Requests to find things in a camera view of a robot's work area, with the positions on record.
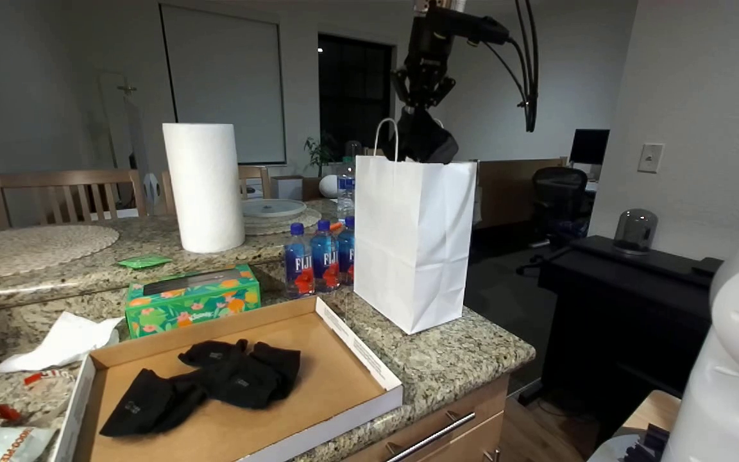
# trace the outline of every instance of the paper bag handle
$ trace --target paper bag handle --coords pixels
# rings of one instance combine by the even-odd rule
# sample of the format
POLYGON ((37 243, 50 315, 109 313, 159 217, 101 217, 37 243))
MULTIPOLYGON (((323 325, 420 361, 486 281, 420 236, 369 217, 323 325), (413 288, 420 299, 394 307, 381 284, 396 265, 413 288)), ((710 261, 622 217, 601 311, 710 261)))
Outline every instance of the paper bag handle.
POLYGON ((381 127, 383 127, 386 124, 394 124, 394 136, 396 136, 396 162, 397 162, 397 124, 396 124, 396 117, 383 117, 383 120, 376 126, 376 144, 373 144, 373 154, 378 154, 378 136, 381 136, 381 127))

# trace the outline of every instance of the light switch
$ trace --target light switch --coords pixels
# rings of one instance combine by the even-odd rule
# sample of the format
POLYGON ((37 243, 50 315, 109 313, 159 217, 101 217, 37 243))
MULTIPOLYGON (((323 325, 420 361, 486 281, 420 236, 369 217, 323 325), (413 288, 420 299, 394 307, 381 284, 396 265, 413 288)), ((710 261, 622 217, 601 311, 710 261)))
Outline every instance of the light switch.
POLYGON ((645 144, 641 159, 637 162, 637 172, 657 174, 663 148, 664 144, 645 144))

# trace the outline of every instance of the paper towel roll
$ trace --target paper towel roll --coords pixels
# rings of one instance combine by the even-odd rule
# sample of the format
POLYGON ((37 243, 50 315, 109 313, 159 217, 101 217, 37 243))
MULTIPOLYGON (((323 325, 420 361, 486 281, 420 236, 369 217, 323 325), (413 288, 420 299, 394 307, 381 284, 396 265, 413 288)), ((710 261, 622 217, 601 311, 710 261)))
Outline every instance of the paper towel roll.
POLYGON ((200 254, 242 247, 234 126, 163 124, 163 130, 183 247, 200 254))

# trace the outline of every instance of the television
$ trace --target television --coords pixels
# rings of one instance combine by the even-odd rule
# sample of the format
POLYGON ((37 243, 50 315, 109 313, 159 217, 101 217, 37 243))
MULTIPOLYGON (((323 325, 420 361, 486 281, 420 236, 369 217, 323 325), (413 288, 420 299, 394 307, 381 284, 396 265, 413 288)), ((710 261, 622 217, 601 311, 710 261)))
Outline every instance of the television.
POLYGON ((577 127, 569 162, 572 163, 603 163, 608 127, 577 127))

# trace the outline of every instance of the floor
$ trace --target floor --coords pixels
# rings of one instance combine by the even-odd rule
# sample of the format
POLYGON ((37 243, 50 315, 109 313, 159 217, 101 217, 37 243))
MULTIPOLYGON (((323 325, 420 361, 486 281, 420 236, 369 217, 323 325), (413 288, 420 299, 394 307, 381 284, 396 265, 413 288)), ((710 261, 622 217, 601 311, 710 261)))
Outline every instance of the floor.
POLYGON ((515 270, 540 242, 531 229, 488 229, 473 233, 468 306, 537 347, 537 361, 512 378, 503 453, 522 462, 576 462, 596 448, 598 420, 569 396, 542 390, 542 369, 555 315, 555 293, 537 284, 540 272, 515 270))

